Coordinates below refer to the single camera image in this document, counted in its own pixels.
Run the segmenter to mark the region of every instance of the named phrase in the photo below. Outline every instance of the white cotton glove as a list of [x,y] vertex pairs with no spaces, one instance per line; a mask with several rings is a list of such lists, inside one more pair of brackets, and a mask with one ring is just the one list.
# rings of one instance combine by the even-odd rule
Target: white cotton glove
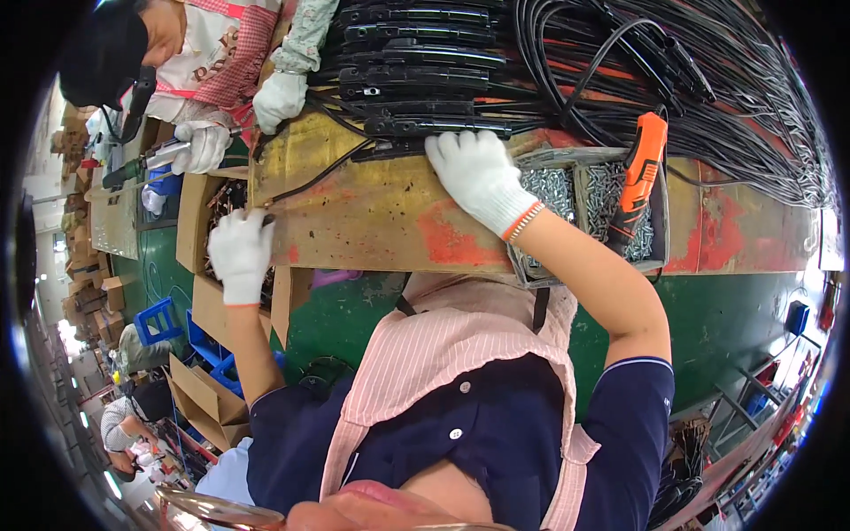
[[271,262],[271,239],[275,223],[263,226],[265,210],[255,208],[248,216],[234,210],[210,232],[207,251],[212,270],[224,284],[225,306],[260,303],[260,290]]
[[254,115],[265,134],[275,134],[277,124],[301,114],[307,93],[307,77],[275,72],[254,95]]
[[191,142],[189,151],[177,154],[171,164],[174,175],[180,173],[206,173],[214,170],[224,160],[224,151],[233,139],[227,127],[214,121],[184,121],[174,129],[174,137],[181,142]]
[[539,202],[519,185],[519,170],[492,131],[428,137],[425,152],[452,199],[503,240]]

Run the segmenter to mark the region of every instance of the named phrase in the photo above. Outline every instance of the green floor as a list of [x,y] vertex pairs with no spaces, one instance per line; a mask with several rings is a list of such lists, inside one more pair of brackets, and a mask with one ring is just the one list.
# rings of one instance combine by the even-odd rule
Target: green floor
[[[173,286],[191,297],[192,274],[174,259],[176,233],[176,228],[141,233],[139,261],[113,257],[116,274],[139,279],[124,289],[128,319],[149,306],[147,296],[154,302],[170,292],[185,326],[190,300]],[[287,379],[317,356],[337,356],[356,366],[375,324],[395,304],[402,280],[403,274],[373,273],[313,291],[310,301],[292,315]],[[788,302],[808,295],[817,307],[820,281],[817,271],[662,278],[656,289],[670,320],[677,381],[673,412],[702,402],[715,384],[730,386],[740,378],[737,366],[752,367],[783,342]],[[803,282],[807,290],[800,287]],[[602,373],[607,344],[604,330],[580,309],[570,344],[579,419]],[[281,349],[276,336],[272,348]]]

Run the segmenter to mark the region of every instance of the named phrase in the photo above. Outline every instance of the wooden workbench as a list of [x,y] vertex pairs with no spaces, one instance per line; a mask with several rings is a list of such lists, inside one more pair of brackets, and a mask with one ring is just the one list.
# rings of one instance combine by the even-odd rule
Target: wooden workbench
[[[273,47],[288,29],[281,19]],[[266,62],[262,79],[273,70]],[[360,137],[316,112],[304,113],[251,161],[253,205],[318,175]],[[514,137],[519,155],[543,142],[579,145],[559,131]],[[671,164],[701,182],[725,178],[697,161]],[[784,206],[744,185],[697,188],[670,176],[670,262],[664,274],[801,271],[843,263],[837,229],[822,234],[821,212]],[[354,164],[271,208],[277,216],[274,265],[387,271],[511,272],[505,245],[461,211],[425,157]],[[821,241],[829,240],[829,256]]]

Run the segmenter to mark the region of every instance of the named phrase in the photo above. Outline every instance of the navy blue shirt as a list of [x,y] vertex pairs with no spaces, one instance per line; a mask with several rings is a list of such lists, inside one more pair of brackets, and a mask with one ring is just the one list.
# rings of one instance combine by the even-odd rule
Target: navy blue shirt
[[[353,377],[326,401],[284,387],[251,410],[248,489],[258,506],[287,514],[319,498],[327,450]],[[576,529],[646,529],[658,489],[673,397],[671,366],[627,359],[600,377],[582,426],[602,448],[587,465]],[[351,455],[343,484],[401,487],[445,459],[474,477],[494,520],[536,531],[558,486],[564,392],[534,354],[492,361],[375,425]]]

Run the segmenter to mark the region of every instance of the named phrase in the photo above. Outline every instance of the pink apron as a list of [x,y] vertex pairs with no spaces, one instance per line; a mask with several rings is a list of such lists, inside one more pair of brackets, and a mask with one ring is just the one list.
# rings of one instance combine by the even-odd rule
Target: pink apron
[[371,426],[400,415],[463,372],[533,352],[549,361],[564,386],[561,472],[541,529],[575,527],[587,462],[600,448],[575,424],[575,378],[567,346],[577,303],[566,288],[552,288],[546,323],[535,335],[530,329],[534,297],[511,285],[512,277],[411,277],[405,297],[418,314],[406,317],[396,310],[372,333],[328,449],[320,500],[339,490],[349,457]]
[[[216,105],[233,116],[237,126],[250,127],[254,120],[252,98],[257,93],[257,79],[269,52],[279,14],[258,5],[242,6],[224,0],[185,0],[197,8],[220,13],[239,20],[238,46],[232,48],[228,64],[219,72],[202,74],[208,77],[197,90],[178,90],[156,82],[156,90],[187,99]],[[246,145],[251,145],[252,130],[242,133]]]

